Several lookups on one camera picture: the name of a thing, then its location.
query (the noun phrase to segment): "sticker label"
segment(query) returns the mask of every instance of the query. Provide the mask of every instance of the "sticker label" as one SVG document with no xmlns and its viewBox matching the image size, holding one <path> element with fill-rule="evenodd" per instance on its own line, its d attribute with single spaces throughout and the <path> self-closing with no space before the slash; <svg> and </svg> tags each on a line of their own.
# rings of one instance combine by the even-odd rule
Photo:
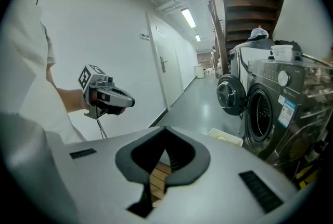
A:
<svg viewBox="0 0 333 224">
<path fill-rule="evenodd" d="M 283 105 L 285 103 L 285 98 L 282 95 L 280 95 L 278 102 L 279 104 Z"/>
<path fill-rule="evenodd" d="M 288 99 L 285 99 L 285 102 L 283 104 L 280 116 L 278 118 L 278 121 L 285 127 L 287 128 L 293 113 L 295 112 L 296 109 L 296 105 L 294 103 L 292 103 L 291 101 L 289 101 Z"/>
</svg>

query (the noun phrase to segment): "front-loading washer door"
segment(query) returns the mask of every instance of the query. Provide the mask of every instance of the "front-loading washer door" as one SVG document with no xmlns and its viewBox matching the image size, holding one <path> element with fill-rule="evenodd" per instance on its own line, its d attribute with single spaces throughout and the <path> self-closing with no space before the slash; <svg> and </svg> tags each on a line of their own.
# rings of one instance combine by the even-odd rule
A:
<svg viewBox="0 0 333 224">
<path fill-rule="evenodd" d="M 246 92 L 234 75 L 224 75 L 219 79 L 216 89 L 217 98 L 223 110 L 229 115 L 240 115 L 246 106 Z"/>
</svg>

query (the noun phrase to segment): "hallway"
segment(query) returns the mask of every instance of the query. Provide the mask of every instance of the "hallway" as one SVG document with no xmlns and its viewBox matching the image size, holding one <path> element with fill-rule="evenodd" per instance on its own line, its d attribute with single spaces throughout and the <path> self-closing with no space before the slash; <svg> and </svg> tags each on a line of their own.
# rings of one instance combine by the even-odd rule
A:
<svg viewBox="0 0 333 224">
<path fill-rule="evenodd" d="M 214 76 L 195 79 L 157 126 L 173 126 L 205 135 L 216 128 L 237 136 L 241 120 L 225 113 L 219 105 L 217 82 Z"/>
</svg>

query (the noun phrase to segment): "person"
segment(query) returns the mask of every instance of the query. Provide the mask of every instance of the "person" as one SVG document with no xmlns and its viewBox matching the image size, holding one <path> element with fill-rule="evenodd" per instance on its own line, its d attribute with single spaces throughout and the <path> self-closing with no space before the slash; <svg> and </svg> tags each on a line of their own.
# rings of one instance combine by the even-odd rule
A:
<svg viewBox="0 0 333 224">
<path fill-rule="evenodd" d="M 46 27 L 41 23 L 41 9 L 36 2 L 12 0 L 1 26 L 1 48 L 14 51 L 34 74 L 22 104 L 14 113 L 39 123 L 46 131 L 60 134 L 64 143 L 81 142 L 85 139 L 72 125 L 68 113 L 89 109 L 89 105 L 85 103 L 81 90 L 63 90 L 54 83 L 50 69 L 56 59 Z M 90 97 L 90 101 L 96 100 L 95 95 Z M 1 111 L 13 111 L 9 107 L 13 107 L 15 102 L 4 105 L 6 102 L 1 102 Z"/>
</svg>

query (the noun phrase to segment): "white shirt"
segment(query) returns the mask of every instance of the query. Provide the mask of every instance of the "white shirt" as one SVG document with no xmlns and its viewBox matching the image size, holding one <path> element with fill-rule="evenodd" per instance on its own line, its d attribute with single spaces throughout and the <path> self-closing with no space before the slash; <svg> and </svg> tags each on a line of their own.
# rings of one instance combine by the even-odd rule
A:
<svg viewBox="0 0 333 224">
<path fill-rule="evenodd" d="M 81 142 L 84 138 L 73 127 L 57 90 L 46 80 L 47 64 L 56 62 L 48 40 L 36 0 L 12 0 L 0 31 L 0 67 L 7 79 L 1 83 L 6 86 L 0 86 L 0 111 L 33 120 L 60 134 L 64 143 Z M 25 64 L 17 65 L 21 60 Z"/>
</svg>

